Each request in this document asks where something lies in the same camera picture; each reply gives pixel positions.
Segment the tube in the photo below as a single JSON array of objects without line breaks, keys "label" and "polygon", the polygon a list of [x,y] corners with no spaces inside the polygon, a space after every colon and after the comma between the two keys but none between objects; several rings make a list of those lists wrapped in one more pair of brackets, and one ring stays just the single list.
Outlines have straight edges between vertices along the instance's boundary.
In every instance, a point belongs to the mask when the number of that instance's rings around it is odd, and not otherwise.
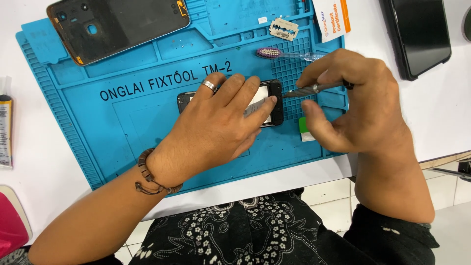
[{"label": "tube", "polygon": [[11,77],[0,82],[0,169],[13,169],[11,154],[11,121],[13,100],[7,95]]}]

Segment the bracelet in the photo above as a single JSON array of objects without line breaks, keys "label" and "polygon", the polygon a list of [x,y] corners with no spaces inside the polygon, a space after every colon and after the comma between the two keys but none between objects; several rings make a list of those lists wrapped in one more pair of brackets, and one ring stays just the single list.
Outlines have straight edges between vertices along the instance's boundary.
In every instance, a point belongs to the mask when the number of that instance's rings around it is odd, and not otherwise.
[{"label": "bracelet", "polygon": [[154,176],[148,170],[148,168],[146,166],[146,159],[150,155],[150,153],[152,153],[152,151],[154,149],[155,148],[149,148],[149,149],[145,150],[144,152],[142,152],[142,154],[139,156],[139,159],[138,159],[138,167],[139,167],[139,170],[141,171],[142,176],[146,179],[147,182],[153,182],[153,183],[155,183],[159,186],[157,188],[157,192],[151,192],[151,191],[145,190],[142,187],[140,182],[136,182],[136,190],[139,191],[139,192],[142,192],[144,194],[147,194],[147,195],[159,194],[163,190],[167,190],[168,194],[177,193],[181,189],[181,187],[183,187],[183,183],[178,185],[177,187],[165,188],[164,186],[162,186],[159,183],[155,182]]}]

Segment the hand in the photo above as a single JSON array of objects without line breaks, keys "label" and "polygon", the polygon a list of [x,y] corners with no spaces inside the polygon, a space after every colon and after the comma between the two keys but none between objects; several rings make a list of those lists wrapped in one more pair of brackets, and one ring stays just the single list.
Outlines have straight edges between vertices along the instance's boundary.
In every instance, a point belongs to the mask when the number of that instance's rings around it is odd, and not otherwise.
[{"label": "hand", "polygon": [[[259,89],[260,79],[256,76],[245,80],[235,74],[226,81],[222,73],[215,72],[206,80],[222,86],[213,95],[210,88],[200,85],[169,135],[147,158],[150,172],[165,187],[177,186],[237,158],[252,146],[260,126],[275,107],[277,98],[271,96],[244,118],[245,109]],[[179,178],[162,180],[169,170],[177,172]]]},{"label": "hand", "polygon": [[401,114],[398,84],[383,61],[338,49],[313,62],[296,85],[333,83],[345,79],[355,84],[348,91],[350,107],[333,122],[312,100],[302,102],[306,125],[326,149],[336,152],[377,152],[401,143],[410,134]]}]

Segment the white desk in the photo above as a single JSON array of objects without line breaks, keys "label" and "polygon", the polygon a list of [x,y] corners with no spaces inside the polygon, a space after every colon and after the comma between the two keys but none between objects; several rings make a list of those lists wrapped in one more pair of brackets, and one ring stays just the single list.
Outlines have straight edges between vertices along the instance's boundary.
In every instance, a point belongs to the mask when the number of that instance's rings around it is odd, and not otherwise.
[{"label": "white desk", "polygon": [[[17,44],[21,24],[46,17],[52,0],[3,1],[0,16],[0,75],[13,77],[14,170],[1,171],[30,222],[33,239],[63,210],[90,193],[90,187],[57,125]],[[471,44],[461,34],[467,0],[445,0],[453,55],[446,64],[414,82],[399,81],[401,103],[414,135],[419,161],[471,150]],[[392,45],[378,0],[349,0],[352,32],[346,46],[384,60],[399,79]],[[350,177],[355,159],[341,156],[217,187],[166,198],[146,217],[158,217]]]}]

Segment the black smartphone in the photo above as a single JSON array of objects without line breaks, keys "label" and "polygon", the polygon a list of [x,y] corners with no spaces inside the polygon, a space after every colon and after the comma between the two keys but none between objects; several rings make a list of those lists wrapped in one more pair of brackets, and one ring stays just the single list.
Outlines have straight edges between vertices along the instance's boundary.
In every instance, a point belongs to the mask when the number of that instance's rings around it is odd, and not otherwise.
[{"label": "black smartphone", "polygon": [[[281,83],[278,79],[262,81],[260,82],[259,90],[253,97],[252,101],[250,102],[249,106],[244,112],[244,116],[247,117],[250,113],[256,111],[260,108],[260,106],[265,102],[265,100],[269,96],[276,96],[278,101],[276,102],[275,108],[270,114],[270,117],[260,126],[263,127],[270,127],[270,126],[277,126],[283,123],[283,99],[281,94]],[[191,99],[195,95],[195,91],[193,92],[186,92],[181,93],[177,96],[177,104],[180,114],[183,112],[185,107],[190,103]]]},{"label": "black smartphone", "polygon": [[420,74],[451,57],[443,0],[380,0],[402,79]]},{"label": "black smartphone", "polygon": [[80,66],[190,24],[184,0],[62,0],[47,14]]}]

